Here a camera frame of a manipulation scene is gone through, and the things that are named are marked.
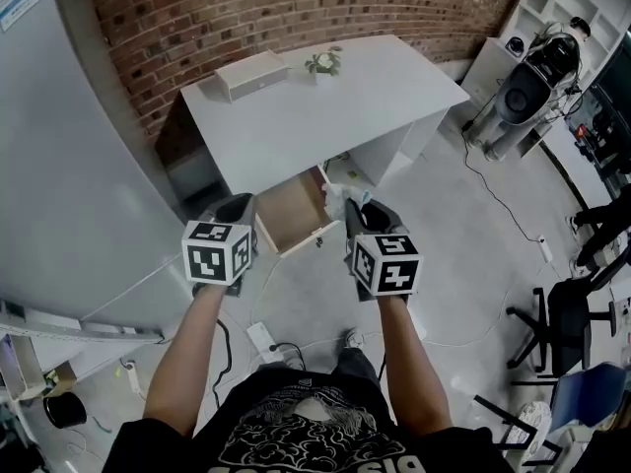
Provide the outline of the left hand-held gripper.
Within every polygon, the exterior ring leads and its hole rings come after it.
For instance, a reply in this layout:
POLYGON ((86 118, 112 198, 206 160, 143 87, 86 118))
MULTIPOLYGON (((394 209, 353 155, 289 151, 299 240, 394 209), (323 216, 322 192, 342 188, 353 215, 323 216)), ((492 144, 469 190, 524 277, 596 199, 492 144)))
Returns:
POLYGON ((210 204, 186 224, 181 239, 186 280, 220 285, 241 294, 243 278, 257 254, 255 196, 240 193, 210 204))

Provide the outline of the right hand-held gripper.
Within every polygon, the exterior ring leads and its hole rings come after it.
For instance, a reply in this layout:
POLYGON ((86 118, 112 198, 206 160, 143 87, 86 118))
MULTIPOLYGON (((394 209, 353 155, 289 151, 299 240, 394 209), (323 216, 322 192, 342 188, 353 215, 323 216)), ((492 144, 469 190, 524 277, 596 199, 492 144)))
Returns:
POLYGON ((358 300, 416 293, 424 257, 416 248, 401 218, 383 203, 362 196, 344 203, 346 249, 344 261, 354 278, 358 300))

